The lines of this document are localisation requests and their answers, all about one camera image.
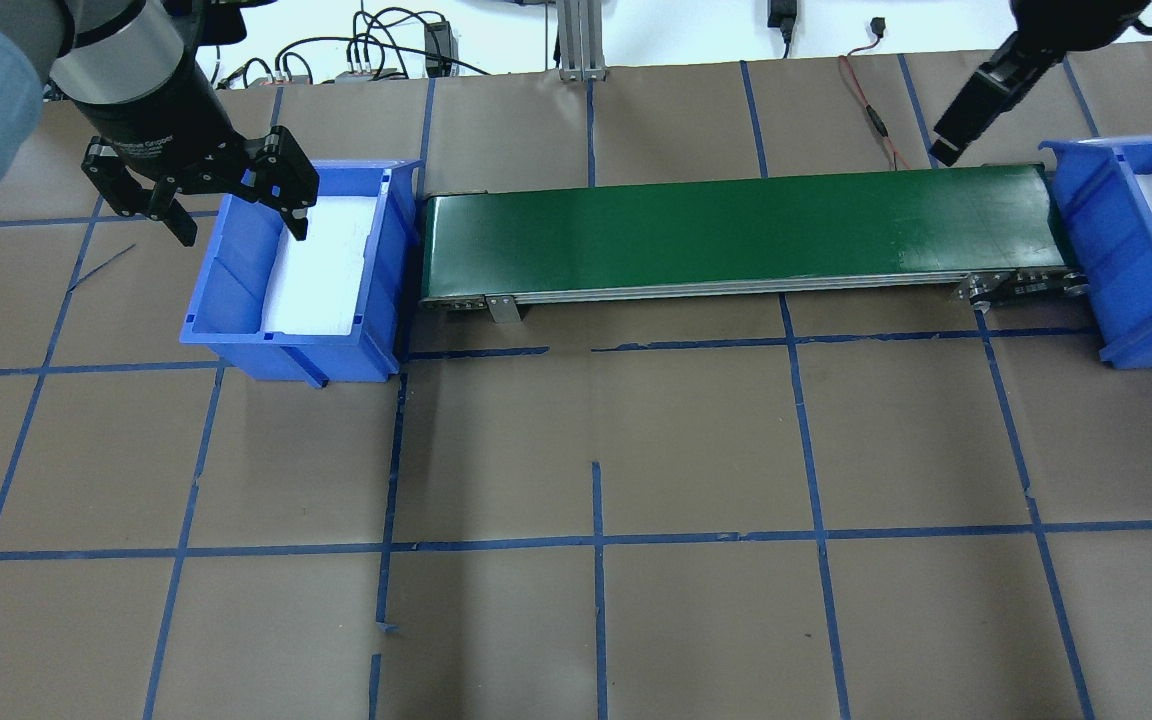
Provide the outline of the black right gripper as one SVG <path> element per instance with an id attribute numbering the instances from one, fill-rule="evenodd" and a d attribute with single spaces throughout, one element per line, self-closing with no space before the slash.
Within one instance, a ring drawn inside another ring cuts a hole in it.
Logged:
<path id="1" fill-rule="evenodd" d="M 934 124 L 931 156 L 952 167 L 1047 71 L 1047 58 L 1101 50 L 1117 40 L 1149 1 L 1011 1 L 1015 31 L 970 74 Z"/>

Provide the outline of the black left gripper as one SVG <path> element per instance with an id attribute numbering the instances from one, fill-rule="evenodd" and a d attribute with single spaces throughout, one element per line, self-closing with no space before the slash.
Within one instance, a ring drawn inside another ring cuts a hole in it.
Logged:
<path id="1" fill-rule="evenodd" d="M 93 127 L 81 162 L 119 217 L 164 223 L 195 247 L 177 195 L 234 194 L 305 241 L 320 176 L 291 129 L 243 138 L 184 45 L 90 45 L 70 54 L 70 97 Z"/>

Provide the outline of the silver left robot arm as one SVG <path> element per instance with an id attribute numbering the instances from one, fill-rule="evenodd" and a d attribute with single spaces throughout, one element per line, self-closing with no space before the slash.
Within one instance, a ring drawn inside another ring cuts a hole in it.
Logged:
<path id="1" fill-rule="evenodd" d="M 164 223 L 184 247 L 180 196 L 264 205 L 297 240 L 319 174 L 287 128 L 237 131 L 198 67 L 202 46 L 247 36 L 247 1 L 0 1 L 0 181 L 58 88 L 93 127 L 84 177 L 115 214 Z"/>

